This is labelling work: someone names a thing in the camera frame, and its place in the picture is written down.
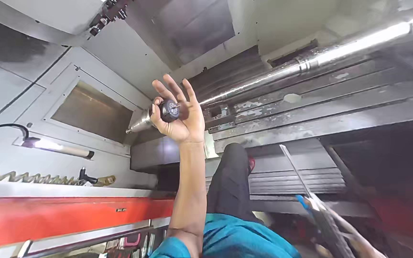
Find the finger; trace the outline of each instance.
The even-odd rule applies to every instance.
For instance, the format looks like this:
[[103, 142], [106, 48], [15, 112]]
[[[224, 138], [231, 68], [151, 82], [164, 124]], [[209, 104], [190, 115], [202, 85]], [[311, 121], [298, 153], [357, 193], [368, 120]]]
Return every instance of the finger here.
[[160, 96], [162, 96], [166, 99], [171, 99], [176, 103], [178, 102], [176, 100], [175, 96], [173, 96], [173, 93], [171, 93], [169, 90], [167, 90], [165, 85], [163, 85], [163, 83], [161, 83], [159, 80], [153, 80], [152, 81], [152, 87], [154, 87], [154, 89], [156, 89], [156, 91], [160, 94]]
[[156, 97], [154, 99], [154, 104], [156, 104], [157, 106], [163, 102], [163, 98], [162, 97]]
[[181, 88], [176, 84], [175, 80], [173, 80], [173, 78], [168, 75], [165, 74], [163, 76], [163, 80], [168, 84], [168, 86], [170, 87], [170, 89], [175, 93], [176, 99], [179, 101], [186, 101], [186, 96], [184, 96], [183, 91], [181, 90]]
[[157, 127], [159, 132], [164, 133], [164, 128], [167, 126], [167, 123], [164, 122], [160, 118], [160, 109], [158, 106], [156, 106], [154, 103], [151, 105], [152, 108], [152, 115], [151, 115], [151, 121], [152, 123]]
[[198, 101], [197, 101], [196, 93], [194, 92], [194, 89], [192, 89], [192, 85], [190, 85], [187, 79], [183, 79], [183, 85], [186, 88], [187, 95], [189, 95], [189, 101], [197, 103]]

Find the metal rail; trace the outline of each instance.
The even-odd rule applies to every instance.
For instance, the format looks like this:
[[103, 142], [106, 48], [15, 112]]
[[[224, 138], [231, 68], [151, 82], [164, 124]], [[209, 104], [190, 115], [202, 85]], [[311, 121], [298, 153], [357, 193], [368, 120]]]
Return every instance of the metal rail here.
[[385, 24], [376, 26], [357, 36], [347, 38], [338, 44], [313, 49], [307, 54], [296, 57], [294, 60], [288, 61], [266, 73], [256, 75], [228, 91], [200, 102], [200, 105], [205, 106], [221, 102], [245, 91], [291, 76], [300, 75], [333, 62], [368, 54], [412, 34], [413, 11], [402, 12]]

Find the hand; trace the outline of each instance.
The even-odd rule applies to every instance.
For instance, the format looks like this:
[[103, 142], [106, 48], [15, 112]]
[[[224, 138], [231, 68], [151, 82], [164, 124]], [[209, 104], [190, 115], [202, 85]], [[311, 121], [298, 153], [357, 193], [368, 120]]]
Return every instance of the hand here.
[[165, 74], [163, 80], [175, 93], [176, 97], [172, 92], [167, 90], [159, 80], [154, 80], [152, 86], [162, 97], [171, 99], [180, 105], [179, 118], [171, 123], [164, 122], [160, 118], [160, 109], [156, 108], [156, 105], [159, 105], [163, 99], [161, 97], [156, 97], [152, 104], [151, 121], [157, 127], [159, 132], [174, 139], [178, 144], [203, 143], [205, 120], [203, 119], [202, 109], [197, 101], [196, 94], [189, 81], [187, 81], [187, 79], [183, 80], [183, 85], [189, 95], [189, 101], [187, 101], [183, 92], [170, 75]]

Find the wire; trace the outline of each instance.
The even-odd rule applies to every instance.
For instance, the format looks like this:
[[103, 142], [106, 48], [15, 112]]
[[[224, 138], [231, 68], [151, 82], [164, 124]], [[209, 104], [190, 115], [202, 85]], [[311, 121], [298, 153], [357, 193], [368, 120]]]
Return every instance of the wire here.
[[0, 127], [17, 127], [23, 132], [23, 140], [26, 140], [29, 137], [28, 129], [21, 124], [0, 124]]
[[60, 61], [60, 59], [62, 57], [64, 57], [66, 55], [66, 53], [71, 49], [71, 46], [68, 47], [66, 49], [65, 52], [63, 52], [41, 75], [39, 75], [38, 78], [36, 78], [30, 85], [28, 85], [28, 87], [26, 87], [22, 92], [20, 92], [17, 96], [15, 96], [15, 98], [13, 98], [9, 103], [7, 103], [2, 109], [0, 109], [0, 115], [1, 113], [3, 113], [4, 110], [8, 109], [8, 107], [10, 107], [10, 105], [14, 104], [15, 101], [17, 101], [23, 94], [25, 94], [29, 89], [31, 89], [31, 87], [33, 85], [35, 85], [39, 79], [41, 79], [47, 72], [49, 72], [49, 70], [54, 67], [54, 65], [56, 63], [58, 63], [58, 61]]

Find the black pants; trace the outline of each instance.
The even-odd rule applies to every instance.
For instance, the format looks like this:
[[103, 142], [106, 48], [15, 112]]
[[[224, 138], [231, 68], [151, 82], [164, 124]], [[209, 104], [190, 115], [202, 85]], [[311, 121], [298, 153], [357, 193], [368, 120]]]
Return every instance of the black pants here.
[[226, 146], [207, 195], [207, 213], [221, 213], [262, 223], [251, 212], [248, 155], [238, 143]]

